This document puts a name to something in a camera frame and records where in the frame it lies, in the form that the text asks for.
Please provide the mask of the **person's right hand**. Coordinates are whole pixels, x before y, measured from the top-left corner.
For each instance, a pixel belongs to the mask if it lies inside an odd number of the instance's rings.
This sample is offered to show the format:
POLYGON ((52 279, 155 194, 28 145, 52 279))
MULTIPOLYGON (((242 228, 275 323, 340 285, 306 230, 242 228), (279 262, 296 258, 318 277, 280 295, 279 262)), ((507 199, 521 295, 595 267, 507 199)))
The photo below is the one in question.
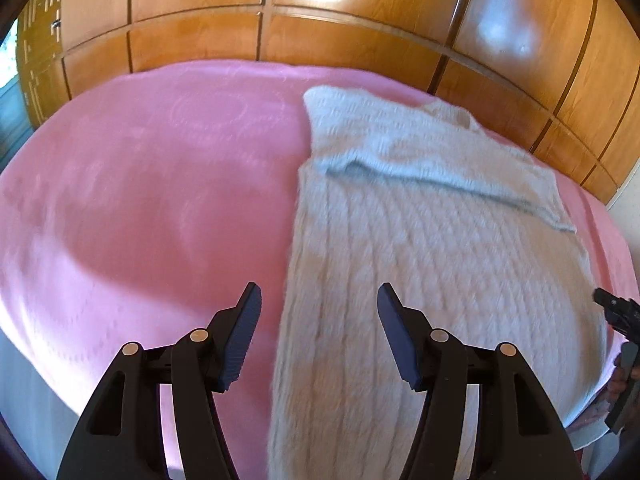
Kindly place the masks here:
MULTIPOLYGON (((620 362, 622 362, 622 355, 619 353, 614 360, 614 372, 606 385, 606 396, 608 397, 608 403, 611 405, 613 405, 627 389, 627 379, 625 378, 625 372, 620 362)), ((630 377, 638 382, 640 379, 640 367, 633 367, 630 372, 630 377)))

